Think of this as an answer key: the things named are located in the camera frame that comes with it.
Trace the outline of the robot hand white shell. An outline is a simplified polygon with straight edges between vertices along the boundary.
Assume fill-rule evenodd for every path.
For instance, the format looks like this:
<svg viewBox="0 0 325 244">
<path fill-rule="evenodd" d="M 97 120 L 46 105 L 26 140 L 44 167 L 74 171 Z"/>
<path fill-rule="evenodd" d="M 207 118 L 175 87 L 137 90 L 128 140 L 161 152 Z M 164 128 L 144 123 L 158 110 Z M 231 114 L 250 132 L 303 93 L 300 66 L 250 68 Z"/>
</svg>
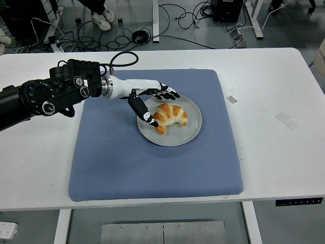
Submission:
<svg viewBox="0 0 325 244">
<path fill-rule="evenodd" d="M 175 100 L 180 96 L 170 86 L 158 82 L 157 80 L 148 79 L 127 79 L 120 80 L 115 76 L 109 77 L 107 99 L 127 99 L 128 104 L 136 113 L 138 118 L 157 127 L 158 123 L 148 111 L 147 106 L 141 100 L 140 96 L 151 95 L 157 99 Z"/>
</svg>

